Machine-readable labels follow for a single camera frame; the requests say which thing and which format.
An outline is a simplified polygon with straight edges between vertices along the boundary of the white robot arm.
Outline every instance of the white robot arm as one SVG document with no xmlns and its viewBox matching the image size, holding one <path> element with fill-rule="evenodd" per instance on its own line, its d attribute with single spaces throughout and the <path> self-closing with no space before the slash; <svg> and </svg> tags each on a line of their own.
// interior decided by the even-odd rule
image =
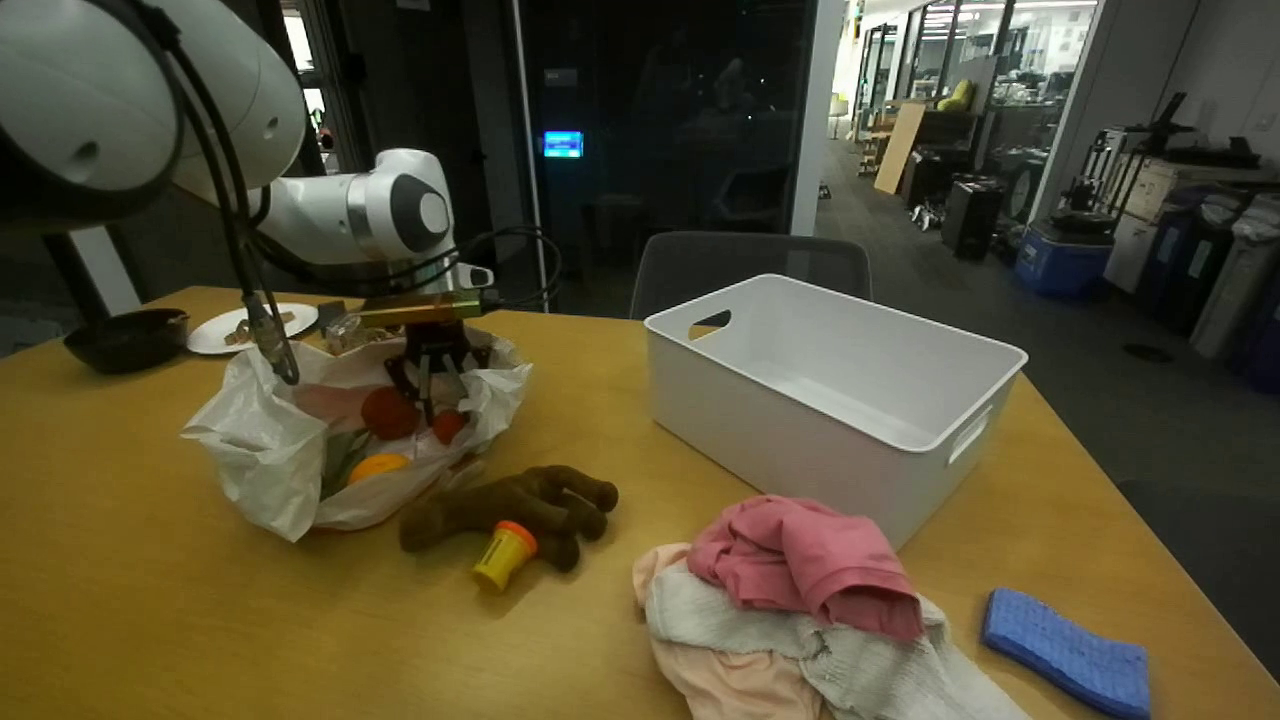
<svg viewBox="0 0 1280 720">
<path fill-rule="evenodd" d="M 222 0 L 0 4 L 0 228 L 79 228 L 144 207 L 167 181 L 216 199 L 183 77 L 140 8 L 159 8 L 242 155 L 261 235 L 315 275 L 403 275 L 458 250 L 434 152 L 382 152 L 370 177 L 284 177 L 304 138 L 292 68 Z"/>
</svg>

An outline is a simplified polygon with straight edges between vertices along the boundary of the white plastic bag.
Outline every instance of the white plastic bag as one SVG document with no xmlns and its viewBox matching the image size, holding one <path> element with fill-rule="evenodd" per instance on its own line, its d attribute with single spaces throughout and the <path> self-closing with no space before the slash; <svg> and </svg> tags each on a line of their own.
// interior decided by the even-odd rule
<svg viewBox="0 0 1280 720">
<path fill-rule="evenodd" d="M 348 356 L 326 356 L 308 344 L 297 344 L 299 381 L 329 387 L 387 384 L 383 358 L 397 352 L 400 344 L 365 344 Z M 462 375 L 470 387 L 463 411 L 471 418 L 462 436 L 452 436 L 452 443 L 442 443 L 434 433 L 382 443 L 382 450 L 407 457 L 407 469 L 370 485 L 348 485 L 326 499 L 320 472 L 334 428 L 292 404 L 292 387 L 276 381 L 255 348 L 227 363 L 223 387 L 187 418 L 183 436 L 210 449 L 223 494 L 247 523 L 297 542 L 308 528 L 371 528 L 403 499 L 443 478 L 470 450 L 513 428 L 525 404 L 529 373 L 533 368 L 515 363 L 513 348 L 496 344 L 494 368 L 471 368 Z"/>
</svg>

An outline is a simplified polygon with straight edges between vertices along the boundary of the brown plush toy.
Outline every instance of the brown plush toy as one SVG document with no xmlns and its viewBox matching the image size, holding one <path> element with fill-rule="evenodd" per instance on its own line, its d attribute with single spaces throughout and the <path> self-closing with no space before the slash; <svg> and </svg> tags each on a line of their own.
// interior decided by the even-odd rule
<svg viewBox="0 0 1280 720">
<path fill-rule="evenodd" d="M 606 513 L 613 507 L 615 485 L 548 465 L 506 478 L 420 494 L 403 513 L 400 549 L 425 550 L 452 533 L 494 533 L 496 518 L 515 518 L 536 535 L 541 556 L 552 566 L 572 570 L 582 558 L 575 535 L 606 535 Z"/>
</svg>

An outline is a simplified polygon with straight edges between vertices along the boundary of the office chair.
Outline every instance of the office chair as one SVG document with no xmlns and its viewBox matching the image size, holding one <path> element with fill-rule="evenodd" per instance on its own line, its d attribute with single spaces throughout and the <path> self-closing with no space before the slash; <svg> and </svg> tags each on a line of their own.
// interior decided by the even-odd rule
<svg viewBox="0 0 1280 720">
<path fill-rule="evenodd" d="M 768 233 L 660 233 L 647 235 L 633 317 L 685 302 L 725 284 L 781 271 L 834 293 L 867 294 L 867 255 L 847 238 Z"/>
</svg>

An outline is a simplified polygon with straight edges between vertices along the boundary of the red object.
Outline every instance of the red object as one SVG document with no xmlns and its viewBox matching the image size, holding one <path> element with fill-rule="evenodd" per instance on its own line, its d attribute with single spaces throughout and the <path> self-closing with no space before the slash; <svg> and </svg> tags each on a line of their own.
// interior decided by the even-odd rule
<svg viewBox="0 0 1280 720">
<path fill-rule="evenodd" d="M 743 607 L 805 611 L 892 638 L 926 637 L 909 570 L 863 516 L 758 494 L 704 528 L 688 566 Z"/>
<path fill-rule="evenodd" d="M 420 411 L 397 387 L 376 387 L 365 394 L 362 418 L 371 436 L 400 440 L 415 433 Z"/>
<path fill-rule="evenodd" d="M 436 433 L 442 443 L 452 443 L 458 433 L 463 433 L 463 428 L 470 428 L 470 411 L 443 411 L 443 414 L 436 414 L 436 422 L 434 422 L 434 433 Z"/>
</svg>

